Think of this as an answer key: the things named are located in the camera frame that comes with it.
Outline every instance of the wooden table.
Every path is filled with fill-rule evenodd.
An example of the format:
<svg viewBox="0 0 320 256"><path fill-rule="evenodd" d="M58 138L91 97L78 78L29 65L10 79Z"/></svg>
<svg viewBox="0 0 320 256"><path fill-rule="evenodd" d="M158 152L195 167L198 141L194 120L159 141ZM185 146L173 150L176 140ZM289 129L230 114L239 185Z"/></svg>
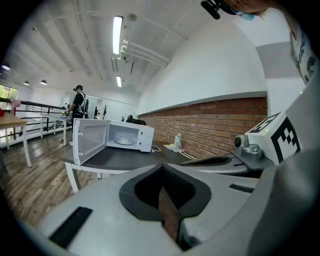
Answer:
<svg viewBox="0 0 320 256"><path fill-rule="evenodd" d="M73 191L78 192L81 187L76 170L97 173L98 179L101 179L101 174L122 174L145 166L179 165L190 160L180 153L174 153L167 149L164 144L167 143L152 142L152 145L159 147L161 152L141 152L140 150L107 146L82 165L75 164L74 152L70 150L61 157L61 160L65 163Z"/></svg>
<svg viewBox="0 0 320 256"><path fill-rule="evenodd" d="M61 121L63 122L63 145L66 146L66 140L67 140L67 135L66 135L66 130L67 130L67 122L71 121L71 117L62 117L62 114L41 114L41 138L43 138L43 132L44 132L44 118L51 118L54 119L54 126L53 126L53 134L56 134L56 121Z"/></svg>
<svg viewBox="0 0 320 256"><path fill-rule="evenodd" d="M9 149L9 142L8 142L8 134L7 129L14 128L14 127L22 127L22 139L23 139L23 147L24 147L24 154L25 159L29 167L31 167L31 161L28 151L28 144L27 144L27 121L23 120L19 117L11 115L9 113L4 113L4 116L0 116L0 130L5 130L5 142L6 147Z"/></svg>

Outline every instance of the face mask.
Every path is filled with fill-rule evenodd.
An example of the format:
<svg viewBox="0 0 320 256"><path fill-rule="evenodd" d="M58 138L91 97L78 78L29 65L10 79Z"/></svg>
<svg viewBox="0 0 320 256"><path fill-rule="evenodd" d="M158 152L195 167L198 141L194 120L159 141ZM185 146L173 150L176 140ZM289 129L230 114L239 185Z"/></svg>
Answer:
<svg viewBox="0 0 320 256"><path fill-rule="evenodd" d="M247 20L247 21L252 21L255 19L255 16L253 14L250 14L250 13L245 13L243 11L240 11L240 10L234 10L234 9L231 9L236 15L238 15L239 17Z"/></svg>

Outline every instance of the table leg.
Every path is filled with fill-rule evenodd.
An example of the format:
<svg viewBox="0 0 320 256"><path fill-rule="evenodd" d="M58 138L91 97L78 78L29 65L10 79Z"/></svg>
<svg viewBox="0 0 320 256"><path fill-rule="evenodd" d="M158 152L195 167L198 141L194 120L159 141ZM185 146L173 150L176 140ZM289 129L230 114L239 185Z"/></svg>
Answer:
<svg viewBox="0 0 320 256"><path fill-rule="evenodd" d="M44 137L43 133L44 133L44 117L41 116L41 129L40 129L41 138Z"/></svg>
<svg viewBox="0 0 320 256"><path fill-rule="evenodd" d="M67 121L63 121L64 122L64 126L63 126L63 145L67 145L66 140L67 140L67 134L66 134L66 130L67 130Z"/></svg>
<svg viewBox="0 0 320 256"><path fill-rule="evenodd" d="M7 132L7 129L4 129L4 132L5 132L5 143L6 143L6 149L9 150L10 147L9 147L9 141L8 141L8 132Z"/></svg>
<svg viewBox="0 0 320 256"><path fill-rule="evenodd" d="M29 167L31 167L32 165L30 161L28 144L27 144L27 126L26 125L23 126L22 136L23 136L23 148L24 148L26 163L28 164Z"/></svg>
<svg viewBox="0 0 320 256"><path fill-rule="evenodd" d="M68 163L68 162L65 162L65 168L66 168L66 173L68 174L73 192L76 193L81 188L78 180L77 171L72 169L71 163Z"/></svg>

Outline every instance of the white microwave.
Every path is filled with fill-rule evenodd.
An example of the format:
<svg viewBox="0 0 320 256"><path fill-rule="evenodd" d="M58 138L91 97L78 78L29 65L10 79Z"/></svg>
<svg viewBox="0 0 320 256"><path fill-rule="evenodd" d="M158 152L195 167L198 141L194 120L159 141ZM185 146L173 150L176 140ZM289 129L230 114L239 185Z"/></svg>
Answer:
<svg viewBox="0 0 320 256"><path fill-rule="evenodd" d="M106 146L150 152L155 129L123 121L79 119L73 122L73 158L81 165Z"/></svg>

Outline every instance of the brick wall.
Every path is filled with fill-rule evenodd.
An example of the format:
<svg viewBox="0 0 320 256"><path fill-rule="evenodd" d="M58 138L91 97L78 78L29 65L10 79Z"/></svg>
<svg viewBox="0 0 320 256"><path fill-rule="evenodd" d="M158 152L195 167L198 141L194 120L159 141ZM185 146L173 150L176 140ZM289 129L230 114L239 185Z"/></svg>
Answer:
<svg viewBox="0 0 320 256"><path fill-rule="evenodd" d="M182 148L202 158L228 154L236 135L244 134L267 117L266 98L241 98L176 107L140 115L154 128L155 141L174 143L181 133Z"/></svg>

